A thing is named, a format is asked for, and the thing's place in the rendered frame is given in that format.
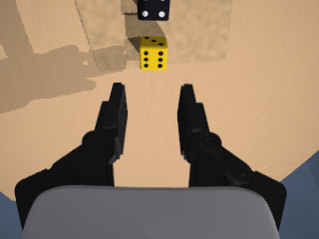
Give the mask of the black die with white pips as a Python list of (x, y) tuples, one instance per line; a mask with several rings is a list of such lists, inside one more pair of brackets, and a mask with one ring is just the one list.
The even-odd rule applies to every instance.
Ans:
[(138, 19), (167, 21), (170, 0), (138, 0)]

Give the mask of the tan flat mat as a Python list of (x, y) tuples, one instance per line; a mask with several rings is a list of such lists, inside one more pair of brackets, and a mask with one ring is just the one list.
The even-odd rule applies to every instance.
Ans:
[(76, 0), (100, 72), (140, 67), (141, 36), (166, 37), (167, 65), (226, 61), (232, 0), (170, 0), (167, 21), (137, 0)]

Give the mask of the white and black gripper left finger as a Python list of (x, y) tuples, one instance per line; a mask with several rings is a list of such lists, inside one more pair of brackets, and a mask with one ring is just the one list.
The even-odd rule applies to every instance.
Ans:
[(62, 185), (115, 186), (113, 163), (124, 153), (127, 121), (125, 85), (113, 83), (109, 100), (102, 101), (95, 129), (83, 136), (82, 144), (50, 169), (16, 184), (14, 192), (22, 231), (33, 202), (45, 190)]

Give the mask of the yellow die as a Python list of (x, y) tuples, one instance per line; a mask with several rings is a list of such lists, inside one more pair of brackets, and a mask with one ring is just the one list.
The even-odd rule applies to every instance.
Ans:
[(141, 36), (140, 69), (166, 70), (167, 40), (166, 37)]

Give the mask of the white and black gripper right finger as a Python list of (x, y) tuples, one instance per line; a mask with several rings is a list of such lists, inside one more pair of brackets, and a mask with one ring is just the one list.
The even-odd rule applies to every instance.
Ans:
[(180, 87), (177, 125), (180, 155), (190, 164), (188, 187), (235, 186), (257, 192), (266, 200), (279, 231), (287, 195), (285, 186), (252, 171), (222, 146), (220, 137), (209, 131), (203, 103), (196, 104), (192, 84)]

